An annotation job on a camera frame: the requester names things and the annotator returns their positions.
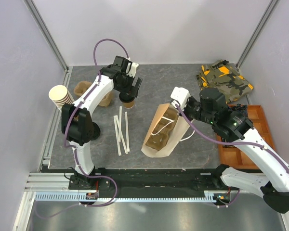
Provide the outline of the brown paper bag with handles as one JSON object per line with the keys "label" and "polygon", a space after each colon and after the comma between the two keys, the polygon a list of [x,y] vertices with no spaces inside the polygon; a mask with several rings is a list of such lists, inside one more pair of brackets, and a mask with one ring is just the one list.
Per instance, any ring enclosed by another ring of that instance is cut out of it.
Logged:
{"label": "brown paper bag with handles", "polygon": [[160,104],[144,139],[142,153],[150,158],[169,156],[189,128],[173,105]]}

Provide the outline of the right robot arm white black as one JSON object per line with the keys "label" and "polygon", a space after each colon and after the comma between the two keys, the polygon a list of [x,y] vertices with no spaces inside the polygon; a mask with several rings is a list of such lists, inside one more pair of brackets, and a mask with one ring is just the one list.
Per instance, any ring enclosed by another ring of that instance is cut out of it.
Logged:
{"label": "right robot arm white black", "polygon": [[253,122],[243,113],[226,104],[225,96],[215,88],[204,89],[200,100],[182,89],[177,109],[193,128],[192,120],[210,125],[225,141],[213,142],[234,146],[242,151],[264,174],[257,177],[225,164],[219,165],[211,177],[215,189],[235,187],[261,197],[273,210],[285,214],[289,211],[289,164],[285,162],[261,137]]}

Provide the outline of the black plastic cup lid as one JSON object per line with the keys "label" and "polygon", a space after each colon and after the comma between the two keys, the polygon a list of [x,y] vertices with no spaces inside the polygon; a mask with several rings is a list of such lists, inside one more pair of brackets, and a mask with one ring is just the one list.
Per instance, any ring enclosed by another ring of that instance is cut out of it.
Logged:
{"label": "black plastic cup lid", "polygon": [[121,102],[123,103],[131,103],[134,101],[134,97],[130,96],[130,95],[127,95],[127,94],[123,94],[123,93],[120,93],[119,94],[119,99]]}

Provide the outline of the brown paper coffee cup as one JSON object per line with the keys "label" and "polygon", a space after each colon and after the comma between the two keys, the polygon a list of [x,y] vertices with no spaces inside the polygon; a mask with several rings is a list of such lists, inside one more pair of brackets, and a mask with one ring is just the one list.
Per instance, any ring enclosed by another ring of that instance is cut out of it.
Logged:
{"label": "brown paper coffee cup", "polygon": [[126,109],[131,109],[131,108],[133,108],[134,104],[135,104],[135,101],[134,101],[134,100],[133,100],[133,101],[130,101],[130,102],[123,102],[123,106],[124,106]]}

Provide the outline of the single brown pulp cup carrier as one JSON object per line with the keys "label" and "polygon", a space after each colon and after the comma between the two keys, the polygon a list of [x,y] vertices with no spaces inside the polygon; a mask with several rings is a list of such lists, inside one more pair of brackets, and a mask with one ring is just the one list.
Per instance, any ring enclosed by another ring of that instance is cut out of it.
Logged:
{"label": "single brown pulp cup carrier", "polygon": [[157,109],[157,119],[152,121],[153,127],[148,131],[145,146],[160,151],[167,145],[170,133],[178,121],[178,111],[170,104],[160,104]]}

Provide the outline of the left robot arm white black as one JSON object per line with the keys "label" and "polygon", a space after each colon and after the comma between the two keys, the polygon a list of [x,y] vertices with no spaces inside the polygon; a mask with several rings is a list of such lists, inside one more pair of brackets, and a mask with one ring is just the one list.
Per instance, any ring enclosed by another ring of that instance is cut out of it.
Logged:
{"label": "left robot arm white black", "polygon": [[138,63],[129,58],[116,56],[114,62],[103,67],[85,93],[71,104],[64,104],[61,111],[61,130],[64,144],[72,148],[76,171],[81,174],[79,183],[85,189],[92,189],[96,177],[92,175],[94,164],[91,158],[90,142],[100,136],[99,126],[92,115],[102,99],[112,90],[119,92],[122,103],[132,107],[142,83],[136,78]]}

